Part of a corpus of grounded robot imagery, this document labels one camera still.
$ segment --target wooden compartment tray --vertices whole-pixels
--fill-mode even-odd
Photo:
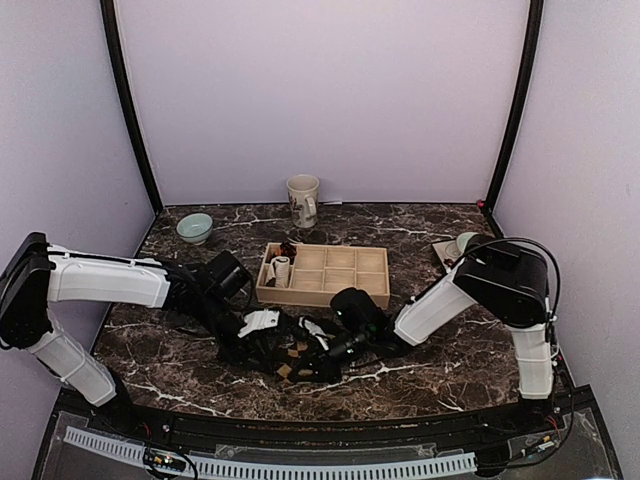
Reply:
[[[262,259],[256,285],[260,303],[328,307],[336,293],[356,287],[371,295],[380,308],[389,306],[386,248],[295,245],[289,287],[267,287],[269,264],[279,246],[269,243]]]

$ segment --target white plastic piece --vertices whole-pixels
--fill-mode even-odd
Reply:
[[[273,310],[259,310],[250,313],[244,317],[244,323],[246,323],[246,325],[238,332],[238,338],[245,337],[256,330],[277,327],[279,318],[280,312]]]
[[[77,253],[59,246],[49,247],[49,251]],[[157,264],[157,268],[142,266],[136,260],[119,263],[69,255],[50,255],[49,260],[56,266],[49,280],[48,300],[51,302],[94,300],[160,308],[169,291],[167,272],[155,260],[140,262]]]
[[[442,325],[477,303],[453,283],[460,265],[434,284],[422,298],[400,310],[394,332],[409,345],[423,343]]]
[[[122,441],[74,427],[67,427],[64,441],[103,457],[144,468],[142,459],[145,447],[141,443]],[[297,480],[381,480],[401,478],[404,480],[418,480],[463,475],[477,470],[474,453],[461,453],[408,462],[335,466],[234,462],[194,454],[189,454],[189,458],[198,469],[198,478],[207,480],[219,480],[221,478],[242,480],[294,478]],[[161,472],[176,474],[175,471],[164,469],[160,466],[156,468]],[[189,465],[180,474],[180,478],[193,478],[193,476],[193,470]]]
[[[520,370],[520,395],[531,400],[549,398],[553,388],[551,345],[545,341],[546,324],[530,328],[507,326],[513,337]]]
[[[298,325],[309,332],[310,335],[313,335],[324,350],[329,350],[329,343],[327,342],[328,337],[322,328],[304,317],[300,317]]]
[[[42,363],[53,370],[62,382],[76,388],[89,403],[99,407],[116,396],[116,385],[107,368],[93,358],[82,345],[67,335],[49,311],[53,332],[27,348]]]

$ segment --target black frame edge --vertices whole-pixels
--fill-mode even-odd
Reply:
[[[500,153],[496,161],[496,167],[491,178],[489,190],[484,201],[484,208],[489,213],[498,202],[500,190],[507,175],[507,168],[513,153],[513,148],[518,136],[518,130],[522,120],[522,113],[527,100],[529,84],[531,83],[531,74],[533,72],[533,64],[536,56],[536,48],[538,46],[538,37],[540,35],[540,26],[542,25],[542,10],[544,0],[531,0],[529,5],[529,18],[527,20],[527,31],[524,37],[524,46],[522,48],[522,58],[520,59],[520,69],[518,71],[518,79],[513,94],[511,110],[509,111],[509,119],[505,128]]]
[[[491,229],[493,236],[496,238],[504,238],[504,232],[493,216],[493,210],[487,208],[482,202],[478,202],[478,206],[480,208],[480,212],[484,215],[484,219],[489,224],[489,228]]]
[[[138,169],[142,176],[147,196],[153,207],[153,211],[159,214],[164,209],[160,192],[153,171],[149,156],[142,139],[142,131],[138,123],[138,116],[133,103],[133,96],[129,87],[129,79],[127,78],[127,70],[124,63],[124,55],[122,54],[122,44],[120,43],[120,34],[118,32],[118,22],[116,18],[116,10],[113,0],[100,0],[102,10],[102,22],[104,24],[104,34],[107,39],[107,47],[109,49],[109,58],[111,59],[111,68],[113,70],[113,78],[120,97],[120,107],[124,115],[124,121],[127,125],[131,146],[136,157]]]
[[[618,458],[613,449],[611,439],[609,438],[608,431],[604,425],[604,419],[600,412],[597,400],[593,394],[590,385],[584,385],[577,387],[574,392],[576,401],[576,411],[580,411],[583,408],[591,408],[593,415],[598,424],[598,431],[601,435],[603,444],[605,446],[605,454],[609,462],[610,467],[614,471],[614,478],[623,478],[620,471],[620,465]],[[570,408],[569,392],[561,392],[558,395],[558,406],[561,407],[562,413],[566,414]],[[509,414],[517,404],[506,404],[495,407],[490,407],[481,410],[474,410],[469,412],[441,414],[441,415],[429,415],[426,417],[415,417],[406,419],[409,424],[405,425],[406,428],[399,429],[399,432],[405,432],[395,435],[394,439],[388,438],[388,430],[382,429],[377,433],[379,426],[385,425],[402,425],[402,422],[397,420],[382,420],[373,422],[337,422],[338,427],[355,428],[355,432],[364,438],[359,439],[354,444],[343,445],[338,448],[375,448],[375,447],[393,447],[401,445],[413,445],[417,443],[423,443],[425,441],[436,441],[436,443],[445,449],[458,449],[462,448],[464,451],[478,451],[481,448],[491,448],[495,446],[496,442],[500,443],[503,439],[484,439],[478,434],[475,429],[476,426],[486,420],[485,414],[489,413],[493,416],[503,414]],[[172,432],[167,438],[160,441],[160,443],[166,443],[170,447],[188,453],[191,450],[213,452],[218,444],[223,445],[236,445],[236,446],[253,446],[271,449],[291,449],[304,451],[306,449],[333,449],[336,448],[332,445],[315,444],[312,437],[315,436],[312,432],[306,432],[306,427],[326,427],[332,424],[332,422],[320,422],[320,423],[306,423],[302,424],[297,422],[278,422],[278,421],[259,421],[259,420],[242,420],[242,419],[229,419],[220,417],[208,417],[196,414],[181,414],[178,412],[165,412],[164,410],[158,410],[150,407],[136,407],[137,413],[144,417],[147,423],[153,425],[171,424]],[[57,416],[59,412],[69,412],[75,415],[85,416],[89,421],[89,428],[95,428],[107,433],[113,433],[109,428],[104,428],[104,425],[99,419],[92,417],[91,409],[86,401],[75,391],[62,388],[56,401],[52,417],[49,420],[48,429],[45,432],[42,444],[40,446],[38,460],[34,468],[34,474],[32,479],[36,480],[43,468],[48,446],[51,441],[51,435]],[[257,436],[247,436],[246,432],[251,432],[252,425],[263,425],[265,428],[256,431],[260,432]],[[289,437],[286,431],[282,431],[280,427],[283,426],[304,426],[305,431],[298,431],[298,434],[294,434],[293,437]],[[373,428],[365,428],[360,432],[359,426],[367,426]],[[455,425],[455,435],[451,435],[453,430],[449,426]],[[341,432],[334,431],[332,436],[335,436],[336,440],[342,442],[344,436]],[[145,437],[141,436],[138,440],[144,440]]]
[[[53,407],[53,412],[49,416],[49,420],[47,421],[47,426],[42,434],[42,440],[40,441],[40,448],[38,449],[38,456],[36,457],[36,463],[33,465],[33,470],[31,471],[31,480],[40,480],[42,478],[42,473],[44,469],[44,464],[47,459],[47,454],[49,453],[49,444],[51,443],[51,437],[53,436],[53,431],[56,428],[56,423],[58,422],[58,409],[57,405],[60,401],[60,393],[58,393],[58,399],[56,400],[56,404]]]

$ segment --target white cable tray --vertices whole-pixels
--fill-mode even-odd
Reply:
[[[145,468],[142,463],[145,447],[141,442],[118,440],[74,427],[67,427],[64,441],[103,457]],[[340,466],[269,465],[198,455],[189,455],[189,458],[198,468],[198,477],[211,480],[422,480],[476,471],[474,453],[409,462]],[[193,478],[192,468],[187,466],[180,476]]]

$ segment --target ceramic mug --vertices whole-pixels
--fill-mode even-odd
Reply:
[[[313,175],[296,175],[287,180],[293,224],[311,228],[318,220],[318,188],[320,180]]]

